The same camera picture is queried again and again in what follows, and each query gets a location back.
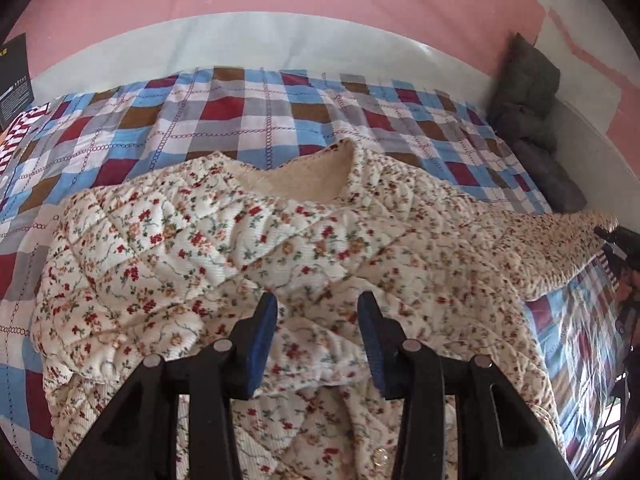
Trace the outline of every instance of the beige inner lining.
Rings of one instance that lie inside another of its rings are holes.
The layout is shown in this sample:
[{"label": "beige inner lining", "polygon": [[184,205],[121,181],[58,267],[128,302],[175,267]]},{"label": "beige inner lining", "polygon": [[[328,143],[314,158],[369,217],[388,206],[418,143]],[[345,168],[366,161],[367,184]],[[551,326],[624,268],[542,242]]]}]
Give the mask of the beige inner lining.
[{"label": "beige inner lining", "polygon": [[236,161],[231,170],[247,191],[329,204],[347,185],[353,157],[353,146],[345,144],[337,150],[294,158],[274,170],[247,169]]}]

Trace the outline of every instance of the red and white striped fabric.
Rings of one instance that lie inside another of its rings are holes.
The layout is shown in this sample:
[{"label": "red and white striped fabric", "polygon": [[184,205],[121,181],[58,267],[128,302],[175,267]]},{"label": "red and white striped fabric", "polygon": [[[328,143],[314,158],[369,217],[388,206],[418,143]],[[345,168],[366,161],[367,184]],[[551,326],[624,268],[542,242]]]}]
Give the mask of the red and white striped fabric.
[{"label": "red and white striped fabric", "polygon": [[49,105],[42,105],[18,115],[9,126],[6,137],[0,142],[0,176],[4,173],[15,149],[29,131],[29,127],[47,113]]}]

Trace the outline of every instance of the floral quilted jacket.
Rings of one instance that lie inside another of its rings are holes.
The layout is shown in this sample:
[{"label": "floral quilted jacket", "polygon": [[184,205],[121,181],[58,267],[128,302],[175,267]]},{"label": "floral quilted jacket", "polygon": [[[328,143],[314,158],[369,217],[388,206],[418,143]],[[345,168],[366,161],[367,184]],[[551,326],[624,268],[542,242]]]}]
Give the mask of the floral quilted jacket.
[{"label": "floral quilted jacket", "polygon": [[[600,213],[528,216],[343,140],[270,172],[221,153],[63,203],[33,317],[60,465],[145,355],[198,352],[278,299],[257,397],[232,404],[245,477],[384,478],[402,410],[372,385],[356,300],[439,354],[488,354],[562,450],[524,316],[600,246]],[[188,398],[178,475],[188,475]],[[447,475],[456,477],[453,403]]]}]

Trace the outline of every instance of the quilted fabric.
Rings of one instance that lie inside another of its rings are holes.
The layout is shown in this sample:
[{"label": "quilted fabric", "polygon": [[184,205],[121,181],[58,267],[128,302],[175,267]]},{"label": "quilted fabric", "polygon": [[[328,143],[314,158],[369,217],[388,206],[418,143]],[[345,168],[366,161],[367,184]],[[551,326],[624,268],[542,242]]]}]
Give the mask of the quilted fabric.
[{"label": "quilted fabric", "polygon": [[[63,208],[32,330],[61,465],[146,354],[197,352],[265,290],[279,322],[260,396],[233,405],[249,478],[388,476],[372,455],[394,448],[401,403],[369,381],[363,290],[440,354],[490,355],[562,449],[522,300],[583,269],[600,245],[593,227],[613,218],[504,211],[350,140],[265,174],[215,153]],[[454,478],[452,406],[447,415]],[[183,419],[180,476],[186,439]]]}]

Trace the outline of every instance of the bed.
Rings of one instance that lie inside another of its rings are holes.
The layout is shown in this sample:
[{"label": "bed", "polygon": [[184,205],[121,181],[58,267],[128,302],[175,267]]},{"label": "bed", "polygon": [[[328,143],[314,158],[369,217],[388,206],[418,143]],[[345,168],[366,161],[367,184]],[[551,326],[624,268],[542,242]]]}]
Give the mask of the bed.
[{"label": "bed", "polygon": [[[396,80],[219,67],[70,94],[18,117],[0,146],[0,428],[32,472],[58,472],[42,364],[29,337],[58,203],[213,151],[266,170],[345,137],[480,200],[550,212],[473,105]],[[625,351],[606,260],[596,257],[525,312],[577,466]]]}]

